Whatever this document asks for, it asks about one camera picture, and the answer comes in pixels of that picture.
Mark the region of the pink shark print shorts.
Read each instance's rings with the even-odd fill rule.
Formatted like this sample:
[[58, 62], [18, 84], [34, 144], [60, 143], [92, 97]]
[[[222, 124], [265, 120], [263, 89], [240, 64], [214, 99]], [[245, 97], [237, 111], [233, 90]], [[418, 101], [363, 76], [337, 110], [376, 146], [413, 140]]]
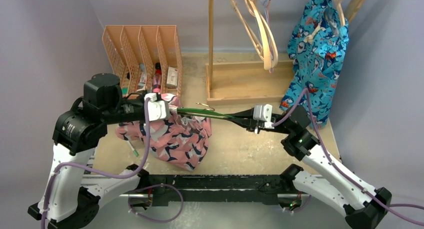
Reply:
[[178, 96], [161, 94], [168, 102], [170, 118], [149, 123], [149, 129], [141, 121], [119, 123], [115, 129], [118, 138], [125, 141], [140, 140], [149, 144], [149, 152], [143, 155], [141, 166], [148, 155], [192, 172], [204, 159], [212, 136], [211, 120], [208, 117], [183, 116], [177, 113], [181, 107]]

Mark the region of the green plastic hanger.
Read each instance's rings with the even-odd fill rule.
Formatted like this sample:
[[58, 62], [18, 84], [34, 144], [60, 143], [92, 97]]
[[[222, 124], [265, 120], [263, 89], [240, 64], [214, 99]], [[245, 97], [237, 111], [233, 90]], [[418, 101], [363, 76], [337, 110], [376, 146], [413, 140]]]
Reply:
[[204, 117], [204, 118], [212, 118], [212, 119], [232, 119], [235, 116], [217, 112], [213, 107], [208, 104], [199, 103], [202, 108], [190, 108], [190, 107], [178, 107], [176, 112], [182, 116], [196, 116], [196, 117]]

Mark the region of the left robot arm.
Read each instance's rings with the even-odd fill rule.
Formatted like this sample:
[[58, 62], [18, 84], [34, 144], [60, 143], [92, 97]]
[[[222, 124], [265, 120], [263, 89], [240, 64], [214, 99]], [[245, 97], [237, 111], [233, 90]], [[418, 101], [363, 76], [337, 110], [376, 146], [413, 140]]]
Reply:
[[46, 189], [42, 199], [28, 208], [41, 228], [81, 229], [121, 194], [148, 190], [149, 180], [140, 174], [142, 165], [132, 165], [120, 174], [92, 168], [92, 173], [105, 177], [93, 187], [82, 186], [82, 179], [108, 125], [139, 120], [148, 123], [148, 105], [159, 99], [156, 93], [137, 94], [134, 99], [123, 96], [120, 79], [112, 73], [98, 73], [84, 83], [83, 95], [56, 121]]

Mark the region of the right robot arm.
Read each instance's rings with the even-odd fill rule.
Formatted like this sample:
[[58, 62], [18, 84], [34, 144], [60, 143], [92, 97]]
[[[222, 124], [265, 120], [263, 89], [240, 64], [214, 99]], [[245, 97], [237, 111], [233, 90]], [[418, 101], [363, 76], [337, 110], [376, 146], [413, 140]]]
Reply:
[[247, 131], [282, 133], [284, 150], [314, 169], [313, 175], [297, 164], [291, 164], [280, 176], [280, 185], [288, 193], [307, 193], [339, 212], [352, 229], [375, 229], [388, 213], [392, 194], [385, 187], [373, 185], [355, 175], [332, 156], [315, 135], [307, 129], [311, 123], [302, 106], [292, 106], [281, 115], [272, 105], [259, 104], [230, 114], [228, 121]]

